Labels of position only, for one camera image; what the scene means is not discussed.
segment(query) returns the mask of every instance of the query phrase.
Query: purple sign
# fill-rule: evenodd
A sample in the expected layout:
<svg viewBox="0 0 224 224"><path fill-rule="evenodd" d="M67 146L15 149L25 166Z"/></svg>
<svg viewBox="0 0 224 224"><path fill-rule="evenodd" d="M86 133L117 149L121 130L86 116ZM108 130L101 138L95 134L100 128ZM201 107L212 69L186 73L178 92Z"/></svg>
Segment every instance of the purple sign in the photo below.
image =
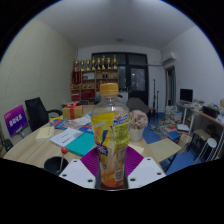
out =
<svg viewBox="0 0 224 224"><path fill-rule="evenodd" d="M7 112L4 115L4 118L10 137L14 136L18 131L28 124L23 105L20 105Z"/></svg>

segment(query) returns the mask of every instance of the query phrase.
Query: plastic bottle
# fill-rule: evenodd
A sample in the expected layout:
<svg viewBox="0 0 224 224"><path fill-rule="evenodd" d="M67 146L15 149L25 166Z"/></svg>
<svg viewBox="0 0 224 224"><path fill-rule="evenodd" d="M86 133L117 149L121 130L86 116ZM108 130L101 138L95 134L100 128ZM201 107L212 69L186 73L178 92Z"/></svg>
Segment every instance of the plastic bottle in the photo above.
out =
<svg viewBox="0 0 224 224"><path fill-rule="evenodd" d="M92 110L94 141L100 160L101 189L124 189L124 165L129 144L129 109L118 100L118 85L100 85L102 100Z"/></svg>

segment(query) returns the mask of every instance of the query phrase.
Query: bookshelf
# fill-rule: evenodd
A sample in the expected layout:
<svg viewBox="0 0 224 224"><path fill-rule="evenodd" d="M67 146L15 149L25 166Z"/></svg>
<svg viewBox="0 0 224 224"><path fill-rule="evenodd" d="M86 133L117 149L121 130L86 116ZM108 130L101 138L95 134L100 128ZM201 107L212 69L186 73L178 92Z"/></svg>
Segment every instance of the bookshelf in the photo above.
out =
<svg viewBox="0 0 224 224"><path fill-rule="evenodd" d="M89 104L94 104L94 98L100 90L100 85L104 83L117 83L119 85L118 69L96 69L76 72L81 81L80 84L74 83L74 72L71 74L71 99L89 100Z"/></svg>

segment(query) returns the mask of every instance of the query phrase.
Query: bottle label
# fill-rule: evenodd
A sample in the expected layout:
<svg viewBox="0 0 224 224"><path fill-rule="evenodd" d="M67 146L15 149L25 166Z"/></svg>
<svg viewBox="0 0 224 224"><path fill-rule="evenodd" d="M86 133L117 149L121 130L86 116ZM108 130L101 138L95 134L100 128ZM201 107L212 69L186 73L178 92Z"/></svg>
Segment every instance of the bottle label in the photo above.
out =
<svg viewBox="0 0 224 224"><path fill-rule="evenodd" d="M108 187L123 183L126 148L130 135L128 114L118 112L92 116L94 141L101 162L101 182Z"/></svg>

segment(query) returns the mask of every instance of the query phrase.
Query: wall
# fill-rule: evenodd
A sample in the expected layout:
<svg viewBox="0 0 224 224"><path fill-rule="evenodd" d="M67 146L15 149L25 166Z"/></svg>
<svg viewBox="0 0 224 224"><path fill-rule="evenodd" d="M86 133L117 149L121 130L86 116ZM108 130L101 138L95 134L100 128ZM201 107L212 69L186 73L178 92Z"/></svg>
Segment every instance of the wall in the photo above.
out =
<svg viewBox="0 0 224 224"><path fill-rule="evenodd" d="M193 89L193 97L203 99L205 105L213 102L219 106L220 99L224 98L223 66L204 33L196 26L187 30L164 47L161 54L163 56L170 51L176 54L176 60L168 67L175 66L177 101L180 88L186 88ZM197 116L194 128L205 129L210 123L213 122Z"/></svg>
<svg viewBox="0 0 224 224"><path fill-rule="evenodd" d="M78 49L78 60L90 59L92 53L100 52L131 52L131 53L141 53L147 55L148 64L160 65L161 64L161 52L156 49L130 46L130 45L102 45L102 46L93 46L87 48ZM149 71L149 106L153 106L153 94L154 94L154 82L156 81L156 91L159 91L159 112L164 112L165 109L165 73L163 67L148 67ZM127 92L121 92L123 99L126 103L128 99Z"/></svg>
<svg viewBox="0 0 224 224"><path fill-rule="evenodd" d="M4 114L40 97L47 110L71 100L70 74L76 49L49 26L33 19L14 38L0 65L0 122L9 137ZM27 127L24 134L31 132Z"/></svg>

